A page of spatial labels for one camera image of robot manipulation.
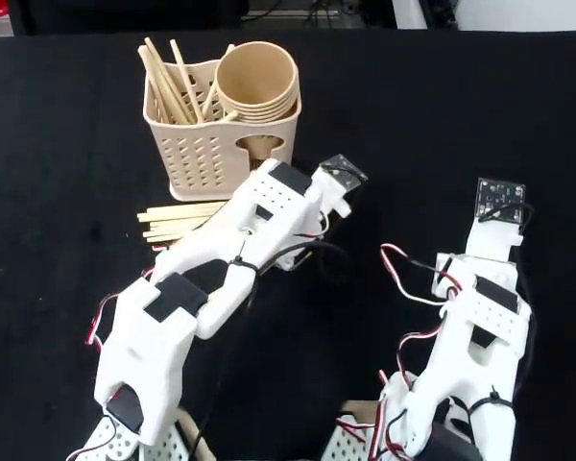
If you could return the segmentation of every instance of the stack of paper cups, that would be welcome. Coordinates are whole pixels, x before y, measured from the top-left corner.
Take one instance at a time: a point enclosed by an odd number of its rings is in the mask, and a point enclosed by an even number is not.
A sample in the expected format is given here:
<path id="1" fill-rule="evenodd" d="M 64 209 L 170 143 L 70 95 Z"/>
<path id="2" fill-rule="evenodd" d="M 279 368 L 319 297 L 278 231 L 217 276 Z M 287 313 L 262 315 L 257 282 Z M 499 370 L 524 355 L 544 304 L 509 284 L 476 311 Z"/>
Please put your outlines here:
<path id="1" fill-rule="evenodd" d="M 226 113 L 236 111 L 237 120 L 266 124 L 290 116 L 299 99 L 299 70 L 283 48 L 266 41 L 235 47 L 215 71 L 218 98 Z M 281 144 L 272 136 L 244 139 L 252 158 L 264 159 Z"/>

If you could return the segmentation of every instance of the black fabric surface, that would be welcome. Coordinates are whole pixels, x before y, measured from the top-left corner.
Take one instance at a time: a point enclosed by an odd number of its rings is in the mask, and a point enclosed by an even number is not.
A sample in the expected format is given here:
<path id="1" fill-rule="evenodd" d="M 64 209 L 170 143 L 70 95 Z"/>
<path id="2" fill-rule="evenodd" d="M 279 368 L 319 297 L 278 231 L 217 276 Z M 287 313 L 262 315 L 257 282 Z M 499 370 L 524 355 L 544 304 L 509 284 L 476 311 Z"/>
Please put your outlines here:
<path id="1" fill-rule="evenodd" d="M 142 37 L 0 39 L 0 459 L 60 460 L 86 440 L 100 416 L 89 320 L 153 261 L 135 213 L 171 200 L 141 116 Z M 540 335 L 514 459 L 576 459 L 576 34 L 154 37 L 189 61 L 229 42 L 286 47 L 303 100 L 295 164 L 343 153 L 371 177 L 333 238 L 352 256 L 348 283 L 312 263 L 261 283 L 206 433 L 217 455 L 315 457 L 343 400 L 377 397 L 399 336 L 437 320 L 400 297 L 377 247 L 461 252 L 484 176 L 526 183 L 538 211 L 523 257 Z M 428 274 L 404 280 L 427 293 Z M 186 363 L 182 404 L 198 420 L 234 320 Z M 429 347 L 406 349 L 410 370 Z"/>

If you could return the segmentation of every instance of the basket hole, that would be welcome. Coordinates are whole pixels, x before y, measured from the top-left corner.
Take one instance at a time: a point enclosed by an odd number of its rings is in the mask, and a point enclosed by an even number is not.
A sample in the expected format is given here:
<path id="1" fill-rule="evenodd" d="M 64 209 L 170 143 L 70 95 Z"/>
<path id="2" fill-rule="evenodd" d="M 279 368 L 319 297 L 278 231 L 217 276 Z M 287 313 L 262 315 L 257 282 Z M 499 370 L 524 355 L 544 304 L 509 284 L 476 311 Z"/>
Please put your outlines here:
<path id="1" fill-rule="evenodd" d="M 273 149 L 284 144 L 281 137 L 270 135 L 246 136 L 237 139 L 235 145 L 248 151 L 250 162 L 262 162 L 271 156 Z"/>

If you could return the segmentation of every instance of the robotic arm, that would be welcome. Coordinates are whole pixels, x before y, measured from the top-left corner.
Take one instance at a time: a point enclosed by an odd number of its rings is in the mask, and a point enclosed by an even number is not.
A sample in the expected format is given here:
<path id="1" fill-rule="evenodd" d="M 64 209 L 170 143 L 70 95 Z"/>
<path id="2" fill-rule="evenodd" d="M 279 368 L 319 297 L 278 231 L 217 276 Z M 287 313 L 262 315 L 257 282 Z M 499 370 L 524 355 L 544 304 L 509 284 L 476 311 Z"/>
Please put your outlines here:
<path id="1" fill-rule="evenodd" d="M 368 431 L 370 452 L 386 450 L 380 459 L 510 459 L 516 369 L 531 308 L 516 293 L 508 258 L 522 241 L 526 207 L 524 186 L 480 180 L 466 253 L 437 257 L 432 292 L 448 301 L 426 369 L 408 379 L 394 373 L 380 395 Z M 470 434 L 449 420 L 435 422 L 447 399 L 464 403 Z"/>
<path id="2" fill-rule="evenodd" d="M 151 279 L 136 280 L 117 299 L 94 390 L 105 412 L 153 446 L 177 418 L 194 337 L 218 331 L 278 252 L 323 238 L 332 210 L 347 217 L 344 195 L 366 179 L 343 156 L 311 178 L 268 159 L 204 225 L 160 253 Z M 290 271 L 303 250 L 275 265 Z"/>

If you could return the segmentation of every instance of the beige plastic basket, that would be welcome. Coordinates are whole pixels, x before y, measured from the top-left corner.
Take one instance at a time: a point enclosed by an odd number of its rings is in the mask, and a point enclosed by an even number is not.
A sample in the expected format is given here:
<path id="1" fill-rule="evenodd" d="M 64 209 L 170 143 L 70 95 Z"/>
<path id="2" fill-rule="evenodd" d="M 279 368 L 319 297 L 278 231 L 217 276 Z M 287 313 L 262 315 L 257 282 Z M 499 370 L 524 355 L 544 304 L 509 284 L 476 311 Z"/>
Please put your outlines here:
<path id="1" fill-rule="evenodd" d="M 201 105 L 214 79 L 219 60 L 186 65 L 191 83 Z M 186 105 L 190 101 L 175 64 L 167 63 L 174 82 Z M 224 200 L 248 177 L 250 171 L 264 160 L 252 158 L 240 139 L 248 136 L 276 136 L 281 144 L 269 157 L 290 163 L 300 115 L 300 96 L 292 113 L 282 120 L 261 125 L 241 122 L 202 123 L 176 126 L 163 123 L 149 79 L 145 79 L 143 117 L 149 123 L 157 148 L 169 176 L 171 194 L 180 201 Z M 217 94 L 209 117 L 220 120 L 224 111 Z"/>

